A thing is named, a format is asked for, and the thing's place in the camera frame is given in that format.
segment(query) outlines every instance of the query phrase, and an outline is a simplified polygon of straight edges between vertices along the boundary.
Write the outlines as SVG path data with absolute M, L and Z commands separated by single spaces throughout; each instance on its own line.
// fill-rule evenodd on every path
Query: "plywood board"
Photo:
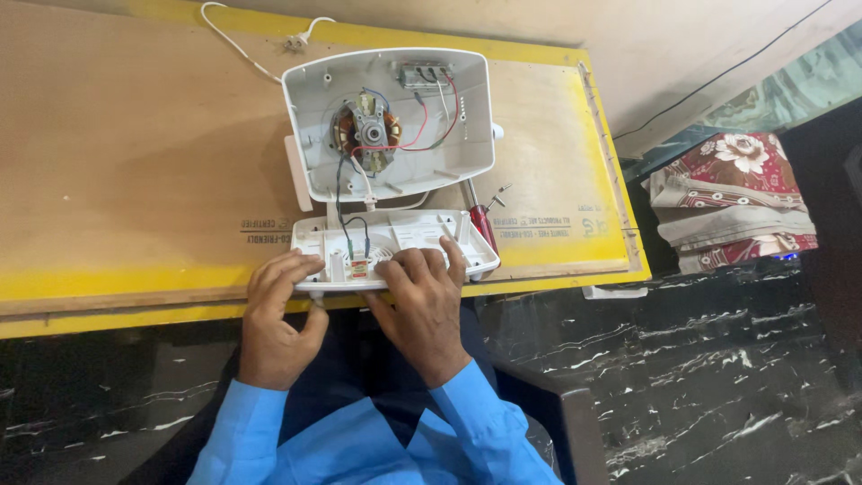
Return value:
M 232 16 L 278 17 L 215 9 L 211 18 L 229 25 Z M 282 72 L 364 47 L 349 43 L 362 28 L 338 25 L 344 41 L 316 41 L 303 54 L 285 53 L 281 35 L 231 35 Z M 506 44 L 476 42 L 464 47 L 489 55 Z M 509 207 L 491 213 L 505 261 L 492 277 L 642 272 L 576 65 L 512 56 L 489 55 L 506 137 L 495 168 L 477 179 L 486 201 L 514 184 L 503 194 Z M 208 28 L 0 2 L 0 61 L 0 314 L 235 299 L 256 266 L 288 247 L 294 221 L 323 213 L 298 209 L 280 86 Z M 427 207 L 464 209 L 464 195 L 448 187 Z M 602 208 L 599 237 L 585 237 L 588 206 Z M 544 237 L 546 228 L 522 227 L 541 225 L 571 228 Z M 506 236 L 525 230 L 531 241 Z

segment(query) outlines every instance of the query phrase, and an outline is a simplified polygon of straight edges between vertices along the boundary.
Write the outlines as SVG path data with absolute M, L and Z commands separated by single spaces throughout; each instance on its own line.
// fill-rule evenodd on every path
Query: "floral patterned fabric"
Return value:
M 817 247 L 773 133 L 715 135 L 653 173 L 644 187 L 684 274 Z

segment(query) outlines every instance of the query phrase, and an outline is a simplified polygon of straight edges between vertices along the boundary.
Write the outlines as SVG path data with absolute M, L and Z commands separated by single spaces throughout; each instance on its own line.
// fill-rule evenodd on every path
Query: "finger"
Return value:
M 279 261 L 271 263 L 258 279 L 258 288 L 265 290 L 273 281 L 281 274 L 290 272 L 294 268 L 298 268 L 303 264 L 310 262 L 318 262 L 321 260 L 320 255 L 293 255 Z
M 294 248 L 261 264 L 257 269 L 254 270 L 254 272 L 252 273 L 252 277 L 248 280 L 248 294 L 252 294 L 257 291 L 258 287 L 260 286 L 260 276 L 263 274 L 264 270 L 269 267 L 269 265 L 273 264 L 274 262 L 289 258 L 293 255 L 300 255 L 302 253 L 303 251 L 300 248 Z
M 266 290 L 263 303 L 284 309 L 287 300 L 293 294 L 293 285 L 308 278 L 309 274 L 319 273 L 324 267 L 326 267 L 324 261 L 309 261 L 284 271 Z
M 458 244 L 449 236 L 440 238 L 440 246 L 446 251 L 449 256 L 449 279 L 459 289 L 464 285 L 464 275 L 467 270 L 467 265 L 464 263 L 464 253 Z
M 401 263 L 404 266 L 404 271 L 414 283 L 431 277 L 425 255 L 419 249 L 410 248 L 398 251 L 392 256 L 392 261 Z
M 305 328 L 300 335 L 308 340 L 309 345 L 316 353 L 321 348 L 323 336 L 326 335 L 328 327 L 329 315 L 326 310 L 312 303 L 309 308 L 309 318 L 305 321 Z
M 404 273 L 401 263 L 397 261 L 381 261 L 374 266 L 374 272 L 386 280 L 386 286 L 396 300 L 415 287 L 413 281 Z
M 359 296 L 365 300 L 365 304 L 371 309 L 372 315 L 377 319 L 380 328 L 387 330 L 395 325 L 395 310 L 388 301 L 380 296 L 380 292 L 359 292 Z
M 446 272 L 446 260 L 443 259 L 443 253 L 439 249 L 421 249 L 422 255 L 425 256 L 425 262 L 428 264 L 428 271 L 435 280 L 440 283 L 449 281 L 449 274 Z

